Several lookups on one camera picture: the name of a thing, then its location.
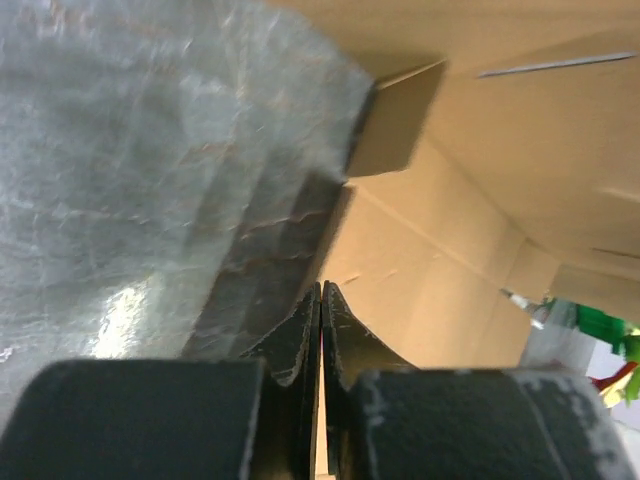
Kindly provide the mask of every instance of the red object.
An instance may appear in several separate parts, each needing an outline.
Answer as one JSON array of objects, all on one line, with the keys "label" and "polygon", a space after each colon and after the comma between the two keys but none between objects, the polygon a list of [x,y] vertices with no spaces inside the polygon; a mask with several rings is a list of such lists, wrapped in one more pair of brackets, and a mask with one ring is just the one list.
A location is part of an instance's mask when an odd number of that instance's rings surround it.
[{"label": "red object", "polygon": [[619,380],[622,380],[624,377],[633,372],[638,364],[636,362],[627,362],[620,370],[618,370],[614,375],[607,378],[592,378],[591,382],[593,386],[598,389],[599,392],[604,390],[607,387],[610,387],[614,383]]}]

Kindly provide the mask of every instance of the cardboard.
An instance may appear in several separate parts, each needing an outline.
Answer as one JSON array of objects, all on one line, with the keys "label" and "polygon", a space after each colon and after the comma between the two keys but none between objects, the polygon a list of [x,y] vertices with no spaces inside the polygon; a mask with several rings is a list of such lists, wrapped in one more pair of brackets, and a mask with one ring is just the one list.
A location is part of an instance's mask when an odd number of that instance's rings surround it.
[{"label": "cardboard", "polygon": [[373,106],[351,157],[350,176],[407,167],[444,66],[440,60],[376,82]]},{"label": "cardboard", "polygon": [[[490,68],[637,50],[636,37],[593,35]],[[640,148],[640,95],[632,88],[639,75],[640,58],[632,58],[450,79],[429,130],[562,263],[640,280],[640,167],[633,153]]]},{"label": "cardboard", "polygon": [[354,313],[420,366],[517,364],[529,323],[498,290],[541,297],[558,263],[427,137],[407,170],[351,186],[321,277],[341,287]]}]

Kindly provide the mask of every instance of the white scuff mark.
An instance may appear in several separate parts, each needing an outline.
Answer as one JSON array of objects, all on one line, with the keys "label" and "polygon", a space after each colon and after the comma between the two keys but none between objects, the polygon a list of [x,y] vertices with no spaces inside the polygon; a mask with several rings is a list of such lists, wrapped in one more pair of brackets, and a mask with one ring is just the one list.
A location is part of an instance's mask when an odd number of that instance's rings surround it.
[{"label": "white scuff mark", "polygon": [[264,36],[264,39],[263,39],[265,45],[266,45],[267,41],[269,40],[269,38],[271,37],[271,34],[275,30],[276,26],[278,25],[278,22],[280,21],[280,16],[281,15],[282,15],[282,12],[280,12],[280,11],[273,12],[273,17],[271,18],[271,21],[269,22],[269,25],[267,26],[267,31],[265,32],[265,36]]},{"label": "white scuff mark", "polygon": [[284,370],[280,370],[278,372],[274,372],[274,375],[278,375],[279,377],[285,377],[285,378],[290,378],[292,376],[295,376],[298,373],[298,367],[297,365],[294,365],[291,368],[286,368]]},{"label": "white scuff mark", "polygon": [[518,385],[531,405],[534,415],[536,415],[534,409],[537,409],[537,406],[527,395],[526,390],[539,391],[544,383],[555,384],[569,400],[575,418],[580,422],[585,433],[591,456],[596,459],[596,468],[602,478],[632,478],[629,477],[630,467],[611,418],[595,389],[587,380],[543,370],[507,370],[504,373]]},{"label": "white scuff mark", "polygon": [[558,447],[556,446],[555,442],[553,441],[553,438],[551,437],[551,432],[549,432],[549,427],[547,427],[547,424],[544,421],[544,417],[542,416],[540,409],[536,405],[536,402],[534,402],[531,399],[531,397],[527,393],[526,388],[524,388],[523,385],[521,385],[518,382],[516,382],[516,385],[518,386],[518,389],[520,390],[520,393],[522,394],[522,396],[526,399],[527,403],[529,404],[529,409],[531,410],[531,413],[533,414],[533,418],[538,424],[540,433],[542,433],[542,436],[544,437],[544,443],[547,446],[547,450],[549,451],[549,454],[553,458],[554,463],[558,467],[558,470],[560,471],[560,475],[562,475],[562,478],[564,479],[571,479],[571,473],[569,473],[569,469],[564,464],[564,461],[562,460],[562,456],[560,455],[560,452],[558,452]]},{"label": "white scuff mark", "polygon": [[291,216],[287,216],[287,217],[282,217],[282,218],[277,218],[277,219],[273,219],[273,220],[265,220],[263,222],[260,223],[254,223],[253,225],[248,225],[247,226],[247,230],[246,232],[240,237],[240,240],[246,240],[247,238],[251,237],[251,235],[253,235],[256,230],[260,230],[263,228],[270,228],[270,227],[276,227],[282,223],[289,223],[289,224],[300,224],[302,222],[304,222],[305,220],[311,218],[311,217],[317,217],[317,216],[323,216],[323,215],[327,215],[327,211],[326,210],[311,210],[308,212],[303,213],[302,215],[291,215]]},{"label": "white scuff mark", "polygon": [[105,302],[106,315],[91,350],[97,358],[122,358],[136,344],[136,330],[144,320],[147,282],[128,286]]},{"label": "white scuff mark", "polygon": [[184,45],[182,46],[182,55],[183,56],[187,54],[187,52],[191,48],[191,45],[193,45],[193,38],[189,38],[184,42]]},{"label": "white scuff mark", "polygon": [[386,404],[376,382],[380,379],[380,372],[370,372],[366,374],[363,386],[371,395],[370,402],[364,405],[366,415],[365,424],[367,430],[367,450],[369,452],[369,462],[371,464],[371,476],[374,479],[380,478],[378,472],[378,456],[373,444],[373,430],[384,423],[384,411]]},{"label": "white scuff mark", "polygon": [[622,190],[615,187],[598,188],[596,189],[596,192],[603,195],[609,195],[610,197],[618,198],[620,200],[625,200],[627,202],[640,203],[639,192],[630,192],[628,190]]},{"label": "white scuff mark", "polygon": [[6,347],[0,352],[0,363],[5,363],[13,355],[13,347]]},{"label": "white scuff mark", "polygon": [[593,57],[580,57],[570,60],[560,60],[557,62],[545,62],[534,63],[531,65],[522,65],[513,68],[504,68],[500,70],[487,70],[478,75],[477,78],[498,77],[501,75],[511,75],[514,73],[529,73],[537,72],[540,70],[551,70],[555,68],[576,67],[579,65],[592,65],[596,63],[615,62],[618,60],[625,60],[627,58],[633,58],[637,55],[637,52],[620,52],[610,53],[607,55],[596,55]]},{"label": "white scuff mark", "polygon": [[244,454],[240,463],[240,479],[249,480],[251,474],[251,460],[253,459],[253,441],[258,429],[258,413],[260,412],[260,395],[255,395],[253,405],[251,406],[251,414],[249,415],[249,431],[244,445]]}]

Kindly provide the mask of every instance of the gray surface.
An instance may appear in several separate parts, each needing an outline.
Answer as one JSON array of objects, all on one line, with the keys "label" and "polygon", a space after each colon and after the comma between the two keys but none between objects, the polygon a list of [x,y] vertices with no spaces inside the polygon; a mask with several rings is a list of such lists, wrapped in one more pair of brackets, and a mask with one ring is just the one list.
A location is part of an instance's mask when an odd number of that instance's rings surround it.
[{"label": "gray surface", "polygon": [[0,32],[0,427],[54,359],[220,356],[284,318],[255,306],[302,282],[371,79],[244,1],[3,0]]},{"label": "gray surface", "polygon": [[578,331],[575,325],[575,304],[558,300],[544,330],[531,329],[520,366],[564,367],[580,375],[586,374],[596,341]]},{"label": "gray surface", "polygon": [[350,435],[339,433],[366,452],[353,463],[367,478],[635,478],[595,389],[575,375],[370,370],[349,399]]}]

